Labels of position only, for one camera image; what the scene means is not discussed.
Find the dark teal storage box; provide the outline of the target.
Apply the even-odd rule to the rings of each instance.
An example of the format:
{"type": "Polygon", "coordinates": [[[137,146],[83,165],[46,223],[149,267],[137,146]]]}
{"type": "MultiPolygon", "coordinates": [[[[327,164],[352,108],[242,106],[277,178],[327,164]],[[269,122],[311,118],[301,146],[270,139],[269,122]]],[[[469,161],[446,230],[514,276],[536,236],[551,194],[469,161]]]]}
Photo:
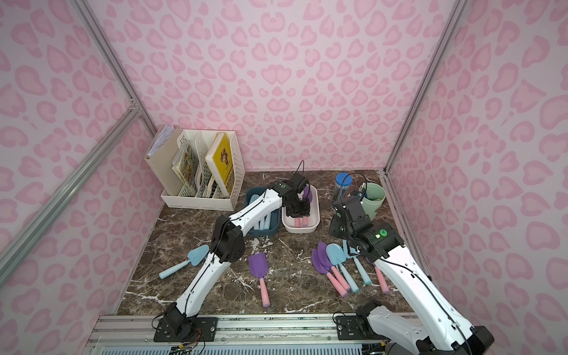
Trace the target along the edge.
{"type": "MultiPolygon", "coordinates": [[[[258,198],[262,197],[266,191],[263,187],[253,187],[249,189],[245,196],[244,206],[253,204],[258,198]]],[[[258,222],[249,232],[250,237],[271,237],[278,231],[280,225],[281,213],[279,209],[267,215],[260,222],[258,222]]]]}

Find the white storage box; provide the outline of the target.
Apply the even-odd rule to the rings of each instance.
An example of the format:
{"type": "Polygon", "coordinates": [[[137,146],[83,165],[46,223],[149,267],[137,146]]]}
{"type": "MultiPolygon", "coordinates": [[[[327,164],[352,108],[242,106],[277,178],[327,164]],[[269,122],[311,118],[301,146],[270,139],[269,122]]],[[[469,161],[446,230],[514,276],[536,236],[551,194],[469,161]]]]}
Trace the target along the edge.
{"type": "Polygon", "coordinates": [[[320,205],[319,205],[319,198],[318,198],[318,192],[317,189],[314,186],[311,186],[312,188],[312,195],[313,195],[313,200],[310,203],[310,213],[309,213],[309,226],[304,228],[295,228],[294,227],[294,218],[289,217],[286,214],[286,208],[283,207],[282,208],[282,223],[285,227],[285,229],[292,233],[292,234],[308,234],[308,233],[312,233],[315,231],[315,229],[317,228],[317,226],[320,224],[320,205]]]}

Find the teal heart shovel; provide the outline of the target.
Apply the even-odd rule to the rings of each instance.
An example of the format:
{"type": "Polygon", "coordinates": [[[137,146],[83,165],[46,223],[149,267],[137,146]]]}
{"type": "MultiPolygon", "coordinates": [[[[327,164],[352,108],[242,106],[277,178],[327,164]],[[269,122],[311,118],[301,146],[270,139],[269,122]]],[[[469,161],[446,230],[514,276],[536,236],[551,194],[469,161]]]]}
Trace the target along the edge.
{"type": "Polygon", "coordinates": [[[265,218],[264,218],[264,224],[263,224],[263,229],[264,230],[269,230],[271,228],[271,219],[272,219],[272,214],[269,213],[265,218]]]}

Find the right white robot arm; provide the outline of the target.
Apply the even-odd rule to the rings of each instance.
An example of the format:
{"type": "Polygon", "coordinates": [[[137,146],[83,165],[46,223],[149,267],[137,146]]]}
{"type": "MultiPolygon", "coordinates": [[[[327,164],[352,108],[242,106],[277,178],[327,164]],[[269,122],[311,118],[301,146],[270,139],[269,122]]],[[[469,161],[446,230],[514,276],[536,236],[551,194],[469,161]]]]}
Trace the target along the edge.
{"type": "Polygon", "coordinates": [[[488,328],[462,316],[419,267],[404,240],[389,223],[364,212],[359,198],[333,203],[329,234],[347,241],[396,286],[418,317],[417,322],[391,312],[376,300],[356,314],[374,334],[384,336],[408,354],[485,354],[495,339],[488,328]]]}

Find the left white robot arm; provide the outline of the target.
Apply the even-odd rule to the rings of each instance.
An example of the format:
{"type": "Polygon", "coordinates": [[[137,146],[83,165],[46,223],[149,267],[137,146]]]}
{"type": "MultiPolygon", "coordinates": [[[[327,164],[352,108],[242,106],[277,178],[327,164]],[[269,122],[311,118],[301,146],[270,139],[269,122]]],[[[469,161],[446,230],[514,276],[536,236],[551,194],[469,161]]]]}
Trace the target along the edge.
{"type": "Polygon", "coordinates": [[[180,341],[187,341],[194,333],[193,319],[213,285],[231,263],[241,259],[245,251],[244,237],[264,217],[281,208],[289,217],[304,217],[310,213],[310,202],[300,197],[309,186],[309,180],[296,172],[287,180],[270,183],[254,202],[230,216],[220,216],[214,225],[212,242],[204,265],[183,294],[165,310],[162,323],[180,341]]]}

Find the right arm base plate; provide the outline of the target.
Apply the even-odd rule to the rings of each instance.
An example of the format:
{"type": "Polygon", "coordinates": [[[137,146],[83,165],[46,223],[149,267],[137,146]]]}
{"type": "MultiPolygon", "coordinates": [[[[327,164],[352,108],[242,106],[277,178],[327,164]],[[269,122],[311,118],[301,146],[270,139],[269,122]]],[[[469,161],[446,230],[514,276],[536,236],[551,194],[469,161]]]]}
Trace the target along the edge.
{"type": "Polygon", "coordinates": [[[358,315],[334,314],[332,320],[336,325],[338,340],[386,340],[386,337],[372,331],[367,322],[358,315]]]}

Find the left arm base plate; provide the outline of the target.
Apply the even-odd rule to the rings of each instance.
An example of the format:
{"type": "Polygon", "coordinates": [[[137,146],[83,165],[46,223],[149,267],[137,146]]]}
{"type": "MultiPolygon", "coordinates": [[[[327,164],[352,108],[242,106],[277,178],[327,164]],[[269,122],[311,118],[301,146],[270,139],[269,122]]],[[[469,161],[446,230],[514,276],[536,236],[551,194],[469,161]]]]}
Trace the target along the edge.
{"type": "Polygon", "coordinates": [[[175,330],[164,319],[160,319],[156,325],[153,341],[155,343],[192,343],[200,337],[201,342],[213,342],[218,321],[217,317],[192,318],[175,330]]]}

